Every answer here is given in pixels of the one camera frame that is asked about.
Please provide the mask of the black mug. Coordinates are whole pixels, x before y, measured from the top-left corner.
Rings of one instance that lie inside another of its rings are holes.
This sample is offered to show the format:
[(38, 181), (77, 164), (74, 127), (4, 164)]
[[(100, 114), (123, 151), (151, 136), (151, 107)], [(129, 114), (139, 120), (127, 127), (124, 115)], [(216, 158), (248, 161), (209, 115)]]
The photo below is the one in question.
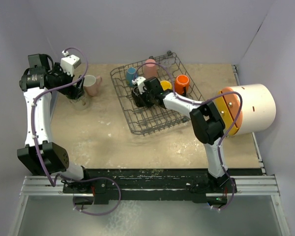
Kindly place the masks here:
[(134, 104), (137, 107), (146, 107), (145, 101), (142, 99), (140, 92), (137, 90), (137, 88), (133, 88), (131, 91), (131, 96), (134, 100)]

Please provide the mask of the white cat mug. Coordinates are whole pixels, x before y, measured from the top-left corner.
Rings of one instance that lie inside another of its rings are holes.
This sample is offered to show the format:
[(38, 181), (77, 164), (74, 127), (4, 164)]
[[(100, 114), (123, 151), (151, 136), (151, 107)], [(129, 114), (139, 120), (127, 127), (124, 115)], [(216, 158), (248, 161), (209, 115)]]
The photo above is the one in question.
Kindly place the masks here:
[(77, 99), (69, 99), (69, 102), (75, 110), (82, 111), (89, 107), (90, 98), (87, 94), (84, 94)]

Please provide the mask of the pink mug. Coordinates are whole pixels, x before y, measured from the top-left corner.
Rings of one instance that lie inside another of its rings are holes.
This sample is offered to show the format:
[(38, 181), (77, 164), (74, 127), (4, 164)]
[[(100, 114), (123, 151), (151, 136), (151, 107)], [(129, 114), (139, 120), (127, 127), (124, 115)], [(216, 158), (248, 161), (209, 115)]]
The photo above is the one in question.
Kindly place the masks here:
[(84, 77), (84, 90), (89, 96), (95, 97), (99, 93), (101, 83), (101, 76), (86, 75)]

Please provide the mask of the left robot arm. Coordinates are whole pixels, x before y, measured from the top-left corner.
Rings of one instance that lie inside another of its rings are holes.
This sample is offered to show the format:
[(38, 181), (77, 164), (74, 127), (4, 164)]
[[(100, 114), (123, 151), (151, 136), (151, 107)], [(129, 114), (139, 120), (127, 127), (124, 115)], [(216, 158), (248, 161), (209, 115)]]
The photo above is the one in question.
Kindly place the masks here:
[(28, 61), (29, 67), (19, 81), (27, 106), (27, 136), (17, 157), (33, 175), (46, 176), (52, 186), (62, 177), (86, 193), (91, 180), (85, 177), (84, 167), (70, 162), (65, 148), (53, 141), (51, 131), (52, 93), (58, 91), (70, 100), (84, 95), (84, 76), (73, 80), (81, 59), (65, 49), (60, 62), (54, 62), (47, 54), (29, 55)]

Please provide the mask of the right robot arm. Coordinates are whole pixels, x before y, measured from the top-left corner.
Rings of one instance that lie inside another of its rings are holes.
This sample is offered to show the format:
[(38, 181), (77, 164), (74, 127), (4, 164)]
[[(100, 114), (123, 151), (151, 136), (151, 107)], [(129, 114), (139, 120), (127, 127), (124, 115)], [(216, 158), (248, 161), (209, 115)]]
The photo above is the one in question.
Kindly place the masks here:
[(191, 120), (196, 138), (205, 146), (208, 161), (209, 188), (221, 192), (229, 179), (224, 161), (223, 135), (225, 124), (212, 101), (201, 102), (164, 90), (158, 78), (137, 77), (132, 80), (132, 97), (138, 107), (158, 106), (176, 111)]

